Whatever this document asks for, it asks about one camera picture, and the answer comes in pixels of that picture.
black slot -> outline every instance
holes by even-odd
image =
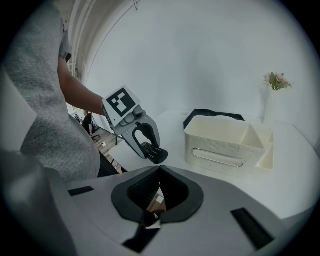
[[[231,214],[257,250],[274,240],[245,208],[232,210]]]
[[[84,186],[80,188],[70,189],[68,190],[70,196],[74,197],[77,195],[81,195],[90,191],[93,191],[94,189],[91,186]]]

storage box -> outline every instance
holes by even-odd
[[[225,174],[273,168],[273,133],[263,125],[195,116],[184,132],[192,165]]]

black tray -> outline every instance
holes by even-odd
[[[191,122],[192,118],[196,116],[205,116],[205,117],[215,117],[215,116],[226,116],[236,120],[244,121],[245,119],[240,114],[232,114],[232,113],[222,113],[222,112],[215,112],[208,109],[195,109],[192,113],[188,116],[188,118],[183,122],[183,129],[186,129],[189,123]]]

wooden floor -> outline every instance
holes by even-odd
[[[105,131],[102,128],[99,128],[98,130],[96,130],[95,133],[93,134],[93,136],[95,136],[95,135],[100,135],[100,138],[99,137],[94,138],[94,140],[93,140],[94,145],[109,160],[109,162],[112,163],[112,161],[114,159],[109,155],[109,151],[114,146],[116,146],[116,136]],[[118,144],[121,141],[122,141],[122,139],[120,139],[120,138],[117,139]],[[121,166],[116,161],[113,161],[112,165],[119,173],[122,173]]]

white vase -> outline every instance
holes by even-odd
[[[265,106],[264,120],[263,124],[269,128],[272,128],[274,125],[274,105],[275,105],[275,90],[269,86],[269,95],[268,100]]]

